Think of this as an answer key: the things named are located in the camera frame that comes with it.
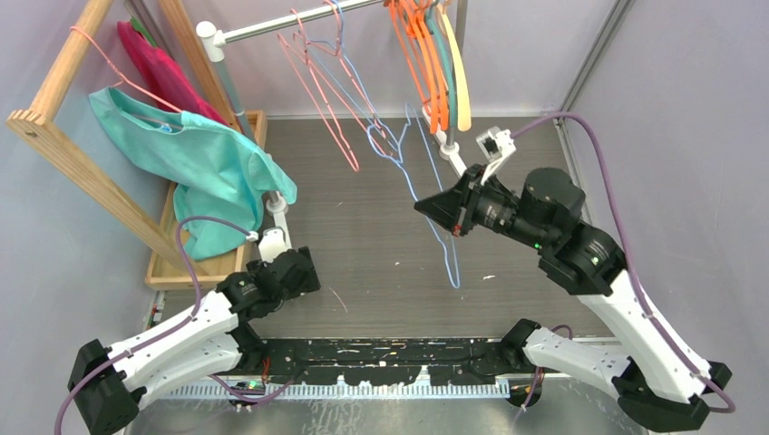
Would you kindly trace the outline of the magenta garment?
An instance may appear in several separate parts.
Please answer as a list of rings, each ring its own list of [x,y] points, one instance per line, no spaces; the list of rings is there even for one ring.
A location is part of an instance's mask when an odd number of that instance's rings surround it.
[[[118,22],[116,30],[122,46],[147,89],[180,111],[188,111],[227,123],[219,113],[195,91],[180,66],[161,48],[153,47],[129,22]]]

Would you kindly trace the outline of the orange plastic hanger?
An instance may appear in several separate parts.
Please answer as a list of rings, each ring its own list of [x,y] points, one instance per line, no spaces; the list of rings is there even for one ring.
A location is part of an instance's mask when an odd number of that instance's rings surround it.
[[[449,127],[446,80],[436,42],[427,23],[427,1],[398,1],[397,15],[404,28],[405,56],[422,108],[430,117],[431,133]]]
[[[429,32],[418,1],[384,1],[394,33],[401,46],[412,76],[421,107],[429,116],[429,130],[441,130],[441,99],[435,80],[433,59],[437,54],[434,44],[427,41]]]

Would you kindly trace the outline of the teal plastic hanger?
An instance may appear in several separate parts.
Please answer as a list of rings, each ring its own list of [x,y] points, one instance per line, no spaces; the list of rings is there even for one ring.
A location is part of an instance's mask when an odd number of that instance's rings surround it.
[[[442,130],[446,131],[453,127],[453,122],[456,121],[456,116],[452,115],[451,111],[451,108],[453,107],[453,91],[450,90],[450,85],[452,84],[452,59],[449,44],[443,34],[443,29],[440,26],[439,13],[435,11],[438,2],[439,1],[420,1],[419,3],[421,4],[424,21],[429,32],[427,41],[434,44],[437,52],[433,59],[433,68],[435,80],[440,89],[440,124]]]

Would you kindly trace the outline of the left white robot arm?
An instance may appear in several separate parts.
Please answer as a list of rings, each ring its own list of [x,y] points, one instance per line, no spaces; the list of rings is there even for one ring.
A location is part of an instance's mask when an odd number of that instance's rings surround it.
[[[167,393],[210,374],[258,371],[266,343],[250,321],[319,290],[302,246],[228,275],[180,314],[112,345],[94,339],[75,356],[67,389],[91,434],[114,434]]]

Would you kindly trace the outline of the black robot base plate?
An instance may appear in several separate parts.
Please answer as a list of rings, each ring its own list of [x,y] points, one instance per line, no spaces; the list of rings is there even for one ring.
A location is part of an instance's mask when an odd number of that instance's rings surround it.
[[[547,370],[492,338],[276,338],[246,351],[221,377],[245,405],[257,393],[281,399],[502,397],[535,404]]]

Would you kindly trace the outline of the wooden clothes rack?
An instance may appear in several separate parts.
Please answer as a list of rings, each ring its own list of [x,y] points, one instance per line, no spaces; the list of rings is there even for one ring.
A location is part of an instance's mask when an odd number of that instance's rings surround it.
[[[91,37],[99,31],[114,1],[85,1],[76,22]],[[212,67],[202,66],[202,46],[191,41],[191,23],[181,1],[160,1],[161,9],[177,37],[188,39],[182,46],[192,62],[196,77],[217,109],[224,108],[224,98],[218,79],[213,78]],[[54,39],[54,48],[61,48],[45,75],[28,109],[12,111],[8,128],[43,156],[73,184],[94,199],[117,218],[151,250],[182,270],[184,265],[178,248],[170,238],[122,188],[72,141],[54,122],[64,98],[83,66],[83,60],[92,47],[84,37],[70,32]]]

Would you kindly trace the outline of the beige plastic hanger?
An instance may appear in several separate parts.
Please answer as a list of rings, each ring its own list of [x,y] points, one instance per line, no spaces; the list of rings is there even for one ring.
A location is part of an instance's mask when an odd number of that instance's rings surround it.
[[[452,84],[450,85],[450,90],[453,91],[453,107],[451,111],[452,115],[456,116],[453,127],[458,131],[466,132],[472,126],[470,93],[462,58],[467,4],[465,1],[456,1],[457,12],[455,19],[452,20],[448,15],[449,5],[452,3],[453,1],[439,1],[435,11],[439,13],[440,26],[449,44],[452,59]]]

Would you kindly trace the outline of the metal clothes rack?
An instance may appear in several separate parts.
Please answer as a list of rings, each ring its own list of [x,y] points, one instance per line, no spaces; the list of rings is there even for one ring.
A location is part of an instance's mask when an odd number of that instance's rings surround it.
[[[201,41],[204,53],[207,55],[209,62],[212,64],[213,70],[218,75],[221,86],[224,89],[229,105],[238,121],[239,127],[244,131],[249,131],[250,128],[246,124],[245,110],[242,107],[236,86],[232,81],[229,69],[225,63],[226,56],[223,48],[226,44],[246,40],[248,38],[262,34],[275,33],[281,29],[296,25],[289,22],[290,14],[227,32],[222,31],[210,21],[200,22],[196,26],[195,32]],[[329,14],[326,16],[321,16],[310,21],[328,16],[331,15]],[[422,114],[426,121],[430,120],[429,116],[423,108]],[[455,127],[451,127],[448,130],[438,130],[436,133],[432,133],[432,135],[439,141],[440,157],[451,165],[457,176],[461,176],[464,173],[466,166],[459,155],[460,147],[455,140],[456,131],[458,130]]]

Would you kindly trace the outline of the wooden tray base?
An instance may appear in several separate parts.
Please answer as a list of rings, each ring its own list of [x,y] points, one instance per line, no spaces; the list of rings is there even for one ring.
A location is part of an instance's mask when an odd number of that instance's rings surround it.
[[[261,147],[265,145],[268,120],[264,111],[247,111],[247,119],[255,134],[255,141]],[[176,184],[171,182],[162,210],[160,228],[170,238],[175,247],[175,231],[178,222],[173,209],[173,193]],[[245,244],[223,255],[207,258],[200,262],[202,273],[197,273],[202,287],[211,288],[234,272],[245,270],[252,257],[253,244]],[[172,262],[159,254],[151,254],[145,283],[156,291],[193,291],[194,284],[186,270],[178,269]]]

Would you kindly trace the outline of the teal shirt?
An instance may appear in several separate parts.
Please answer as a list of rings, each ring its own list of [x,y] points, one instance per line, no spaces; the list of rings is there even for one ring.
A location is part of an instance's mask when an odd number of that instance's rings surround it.
[[[176,219],[185,228],[185,250],[199,261],[245,242],[231,222],[251,231],[262,226],[263,197],[279,193],[297,200],[297,185],[279,165],[240,132],[197,113],[171,112],[107,87],[89,96],[92,110],[112,143],[133,163],[176,183]]]

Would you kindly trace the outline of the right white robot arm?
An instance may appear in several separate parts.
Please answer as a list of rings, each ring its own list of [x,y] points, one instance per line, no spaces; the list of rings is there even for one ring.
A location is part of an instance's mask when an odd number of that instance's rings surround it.
[[[532,247],[553,283],[589,308],[620,340],[622,353],[577,343],[522,319],[501,340],[499,356],[515,372],[552,369],[592,385],[654,432],[699,430],[705,395],[724,389],[730,369],[691,350],[633,285],[620,245],[581,217],[584,192],[561,169],[539,168],[523,191],[505,188],[486,165],[464,171],[441,193],[414,207],[461,237],[477,226]]]

